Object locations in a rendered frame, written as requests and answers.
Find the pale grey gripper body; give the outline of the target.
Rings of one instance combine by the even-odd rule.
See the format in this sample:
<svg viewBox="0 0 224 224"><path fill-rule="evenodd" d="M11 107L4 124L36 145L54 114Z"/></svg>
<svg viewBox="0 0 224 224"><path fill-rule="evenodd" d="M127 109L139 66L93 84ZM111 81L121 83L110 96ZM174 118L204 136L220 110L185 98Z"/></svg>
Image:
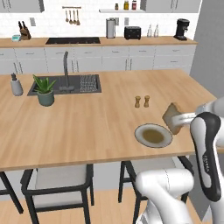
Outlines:
<svg viewBox="0 0 224 224"><path fill-rule="evenodd" d="M171 120L174 126L182 126L184 124L190 123L195 116L195 113L176 114L172 117Z"/></svg>

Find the round grey plate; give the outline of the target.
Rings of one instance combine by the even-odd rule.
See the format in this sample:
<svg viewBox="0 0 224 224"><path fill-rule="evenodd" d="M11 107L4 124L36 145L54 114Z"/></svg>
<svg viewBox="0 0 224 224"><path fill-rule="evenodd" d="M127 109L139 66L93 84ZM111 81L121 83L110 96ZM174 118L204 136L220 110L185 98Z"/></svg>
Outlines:
<svg viewBox="0 0 224 224"><path fill-rule="evenodd" d="M151 148L164 148L172 143L172 133L167 128L154 123L137 127L135 138L140 144Z"/></svg>

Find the black toaster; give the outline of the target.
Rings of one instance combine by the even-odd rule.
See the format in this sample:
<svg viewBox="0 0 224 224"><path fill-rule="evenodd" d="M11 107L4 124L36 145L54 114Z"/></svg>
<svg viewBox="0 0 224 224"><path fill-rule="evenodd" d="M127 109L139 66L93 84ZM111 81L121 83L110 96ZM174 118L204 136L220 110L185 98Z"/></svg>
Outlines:
<svg viewBox="0 0 224 224"><path fill-rule="evenodd" d="M140 39L141 38L141 28L139 26L125 26L124 27L124 37L126 39Z"/></svg>

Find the brown toast slice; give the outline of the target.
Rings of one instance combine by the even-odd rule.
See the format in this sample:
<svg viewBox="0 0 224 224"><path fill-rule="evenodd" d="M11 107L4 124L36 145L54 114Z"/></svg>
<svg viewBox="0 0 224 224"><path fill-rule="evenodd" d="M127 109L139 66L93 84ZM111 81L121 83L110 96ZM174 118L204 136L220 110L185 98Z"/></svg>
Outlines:
<svg viewBox="0 0 224 224"><path fill-rule="evenodd" d="M173 135L177 135L181 127L176 125L172 119L174 116L179 116L181 114L182 111L179 105L176 102L172 102L162 116L164 123Z"/></svg>

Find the black coffee machine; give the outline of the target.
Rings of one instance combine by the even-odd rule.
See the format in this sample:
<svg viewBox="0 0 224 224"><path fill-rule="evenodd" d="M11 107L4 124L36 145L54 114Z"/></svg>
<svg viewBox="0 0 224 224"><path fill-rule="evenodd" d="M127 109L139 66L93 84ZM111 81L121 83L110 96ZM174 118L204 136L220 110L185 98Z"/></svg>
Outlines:
<svg viewBox="0 0 224 224"><path fill-rule="evenodd" d="M189 24L190 21L188 19L179 18L177 20L177 29L174 38L181 41L185 41L186 40L185 32L188 30Z"/></svg>

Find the grey lower cupboard run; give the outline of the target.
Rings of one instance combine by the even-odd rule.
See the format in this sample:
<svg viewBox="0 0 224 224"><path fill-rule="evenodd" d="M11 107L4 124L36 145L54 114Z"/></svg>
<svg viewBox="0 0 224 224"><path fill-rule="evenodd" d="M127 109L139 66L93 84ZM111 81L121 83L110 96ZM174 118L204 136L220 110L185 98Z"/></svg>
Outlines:
<svg viewBox="0 0 224 224"><path fill-rule="evenodd" d="M180 68L189 73L195 45L0 48L0 74L59 74Z"/></svg>

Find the grey upper cupboard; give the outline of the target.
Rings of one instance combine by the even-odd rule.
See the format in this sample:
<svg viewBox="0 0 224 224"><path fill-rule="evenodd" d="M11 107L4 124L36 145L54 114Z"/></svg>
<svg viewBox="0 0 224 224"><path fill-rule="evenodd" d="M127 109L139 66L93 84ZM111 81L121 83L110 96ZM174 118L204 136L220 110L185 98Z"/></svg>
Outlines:
<svg viewBox="0 0 224 224"><path fill-rule="evenodd" d="M140 9L147 13L198 13L201 0L141 0Z"/></svg>
<svg viewBox="0 0 224 224"><path fill-rule="evenodd" d="M41 13L44 0L0 0L0 13Z"/></svg>

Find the grey sink tap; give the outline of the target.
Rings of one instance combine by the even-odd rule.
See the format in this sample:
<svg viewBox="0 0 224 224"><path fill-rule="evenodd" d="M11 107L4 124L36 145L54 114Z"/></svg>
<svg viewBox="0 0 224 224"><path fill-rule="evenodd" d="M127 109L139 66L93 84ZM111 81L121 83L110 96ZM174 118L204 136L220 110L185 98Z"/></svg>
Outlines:
<svg viewBox="0 0 224 224"><path fill-rule="evenodd" d="M67 56L68 56L68 51L65 51L64 58L63 58L64 74L65 74L65 85L61 86L59 88L60 91L74 91L74 86L71 86L69 84L68 70L67 70Z"/></svg>

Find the black hob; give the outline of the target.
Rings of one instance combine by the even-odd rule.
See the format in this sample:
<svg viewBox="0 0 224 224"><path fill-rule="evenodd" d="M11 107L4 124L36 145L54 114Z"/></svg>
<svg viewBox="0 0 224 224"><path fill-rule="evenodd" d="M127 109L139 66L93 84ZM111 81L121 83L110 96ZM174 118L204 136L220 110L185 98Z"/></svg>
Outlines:
<svg viewBox="0 0 224 224"><path fill-rule="evenodd" d="M100 44L98 37L80 37L80 38L49 38L46 45L66 45L66 44Z"/></svg>

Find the green plant in grey pot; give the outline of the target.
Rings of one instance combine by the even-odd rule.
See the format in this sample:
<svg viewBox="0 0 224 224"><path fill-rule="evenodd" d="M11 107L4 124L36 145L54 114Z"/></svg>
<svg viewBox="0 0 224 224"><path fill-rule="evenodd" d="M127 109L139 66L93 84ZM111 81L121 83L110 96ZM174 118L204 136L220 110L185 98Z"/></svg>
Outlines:
<svg viewBox="0 0 224 224"><path fill-rule="evenodd" d="M54 93L53 86L56 81L49 81L49 78L40 79L38 76L33 75L33 79L37 86L34 88L34 91L38 95L38 102L44 107L49 107L54 103Z"/></svg>

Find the grey soap dispenser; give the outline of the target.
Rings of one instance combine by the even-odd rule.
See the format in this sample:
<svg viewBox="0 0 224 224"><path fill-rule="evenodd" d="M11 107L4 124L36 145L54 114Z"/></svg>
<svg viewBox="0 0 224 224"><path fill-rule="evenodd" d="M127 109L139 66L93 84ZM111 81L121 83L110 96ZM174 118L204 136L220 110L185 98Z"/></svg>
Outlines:
<svg viewBox="0 0 224 224"><path fill-rule="evenodd" d="M15 96L20 96L23 94L24 90L22 88L20 80L17 79L17 76L14 73L11 75L10 85L11 91Z"/></svg>

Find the wooden knife block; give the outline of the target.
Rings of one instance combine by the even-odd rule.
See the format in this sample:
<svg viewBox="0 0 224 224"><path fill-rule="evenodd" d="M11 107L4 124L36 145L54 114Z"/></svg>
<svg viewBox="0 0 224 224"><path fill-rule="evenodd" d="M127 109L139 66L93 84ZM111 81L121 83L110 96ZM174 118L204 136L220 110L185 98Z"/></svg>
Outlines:
<svg viewBox="0 0 224 224"><path fill-rule="evenodd" d="M28 28L25 26L24 21L18 22L18 26L19 26L19 31L20 31L22 40L29 40L32 38Z"/></svg>

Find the white wall shelf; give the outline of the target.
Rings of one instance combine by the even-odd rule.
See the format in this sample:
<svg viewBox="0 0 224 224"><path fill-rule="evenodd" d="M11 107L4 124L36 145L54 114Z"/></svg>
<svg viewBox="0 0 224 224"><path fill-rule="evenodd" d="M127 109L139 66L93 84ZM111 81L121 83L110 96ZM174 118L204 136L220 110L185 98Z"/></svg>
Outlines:
<svg viewBox="0 0 224 224"><path fill-rule="evenodd" d="M99 9L100 13L146 13L144 10Z"/></svg>

